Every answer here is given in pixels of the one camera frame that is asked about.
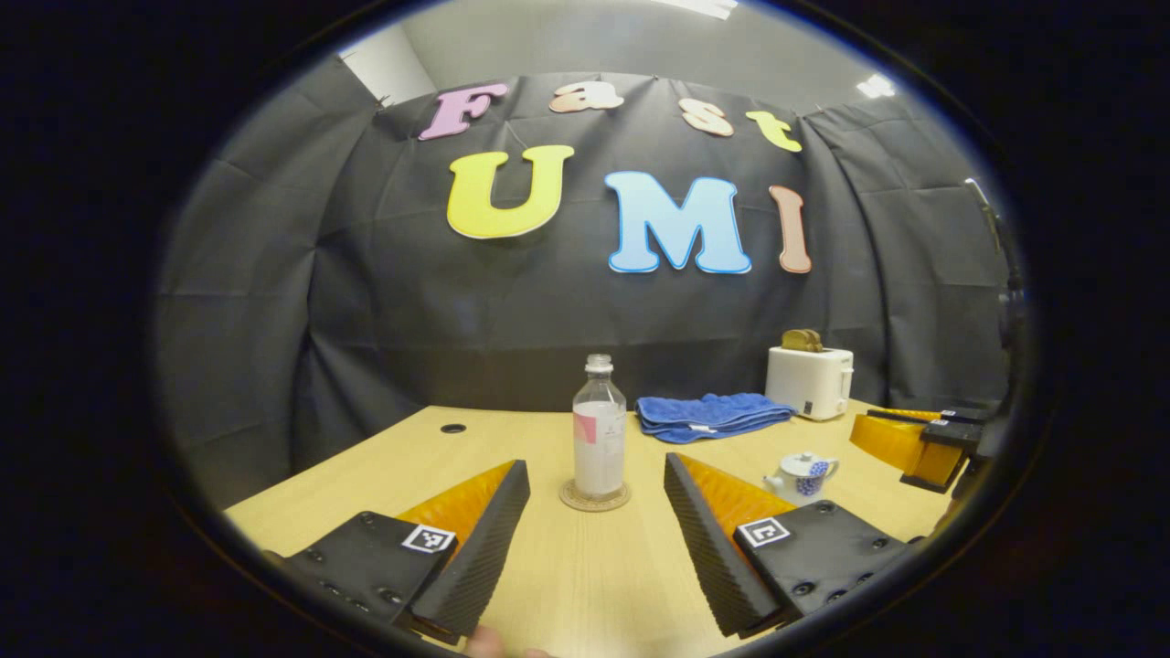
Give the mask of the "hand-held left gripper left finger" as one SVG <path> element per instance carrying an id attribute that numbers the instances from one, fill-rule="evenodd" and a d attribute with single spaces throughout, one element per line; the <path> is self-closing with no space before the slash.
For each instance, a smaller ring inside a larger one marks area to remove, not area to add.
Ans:
<path id="1" fill-rule="evenodd" d="M 501 578 L 530 496 L 509 460 L 395 516 L 363 510 L 275 566 L 366 624 L 457 642 Z"/>

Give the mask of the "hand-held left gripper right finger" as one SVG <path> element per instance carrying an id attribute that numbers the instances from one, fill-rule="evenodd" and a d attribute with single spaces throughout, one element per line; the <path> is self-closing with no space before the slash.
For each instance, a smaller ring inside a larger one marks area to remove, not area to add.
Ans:
<path id="1" fill-rule="evenodd" d="M 786 503 L 677 452 L 665 495 L 720 633 L 741 640 L 842 599 L 909 548 L 835 501 Z"/>

